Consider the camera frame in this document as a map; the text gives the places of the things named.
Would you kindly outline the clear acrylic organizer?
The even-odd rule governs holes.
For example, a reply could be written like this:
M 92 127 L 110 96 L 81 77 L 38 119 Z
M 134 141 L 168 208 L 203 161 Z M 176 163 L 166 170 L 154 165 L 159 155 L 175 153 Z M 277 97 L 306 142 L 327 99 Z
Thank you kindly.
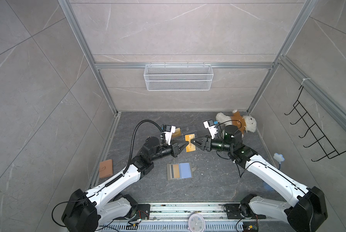
M 181 135 L 177 137 L 179 140 L 185 140 L 185 136 L 191 134 L 193 134 L 194 137 L 197 137 L 197 129 L 195 126 L 181 127 L 180 132 Z

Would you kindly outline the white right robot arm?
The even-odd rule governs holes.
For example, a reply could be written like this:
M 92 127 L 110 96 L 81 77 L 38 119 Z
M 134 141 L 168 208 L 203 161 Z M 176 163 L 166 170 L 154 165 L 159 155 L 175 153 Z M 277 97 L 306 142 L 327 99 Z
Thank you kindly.
M 226 126 L 222 138 L 215 138 L 215 126 L 209 130 L 211 135 L 193 138 L 190 142 L 203 151 L 226 152 L 238 168 L 253 173 L 284 198 L 281 202 L 249 194 L 240 203 L 243 217 L 269 216 L 288 223 L 297 232 L 315 232 L 328 218 L 324 193 L 288 177 L 244 145 L 242 133 L 236 126 Z

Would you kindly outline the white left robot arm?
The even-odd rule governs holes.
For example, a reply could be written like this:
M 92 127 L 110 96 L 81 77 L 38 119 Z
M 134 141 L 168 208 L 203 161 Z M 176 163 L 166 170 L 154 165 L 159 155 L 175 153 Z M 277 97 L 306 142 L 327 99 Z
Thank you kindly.
M 129 167 L 104 183 L 82 191 L 74 191 L 67 201 L 61 220 L 69 232 L 94 232 L 101 222 L 106 221 L 108 210 L 105 206 L 121 191 L 136 183 L 154 168 L 154 160 L 166 156 L 177 157 L 189 144 L 185 140 L 172 140 L 161 144 L 156 137 L 148 137 L 131 159 Z

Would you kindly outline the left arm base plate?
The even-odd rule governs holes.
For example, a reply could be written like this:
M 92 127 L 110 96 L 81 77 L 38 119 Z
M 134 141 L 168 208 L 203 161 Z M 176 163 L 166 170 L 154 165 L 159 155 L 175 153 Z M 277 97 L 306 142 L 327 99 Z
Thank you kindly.
M 150 209 L 150 204 L 139 204 L 136 206 L 132 206 L 128 218 L 130 220 L 149 219 Z

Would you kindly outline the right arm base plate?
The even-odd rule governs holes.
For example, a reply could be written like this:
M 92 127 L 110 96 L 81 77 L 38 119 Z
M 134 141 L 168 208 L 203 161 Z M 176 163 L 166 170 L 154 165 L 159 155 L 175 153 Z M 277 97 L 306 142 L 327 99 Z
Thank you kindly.
M 224 212 L 227 214 L 228 219 L 266 219 L 265 215 L 255 214 L 247 204 L 225 204 L 223 206 Z

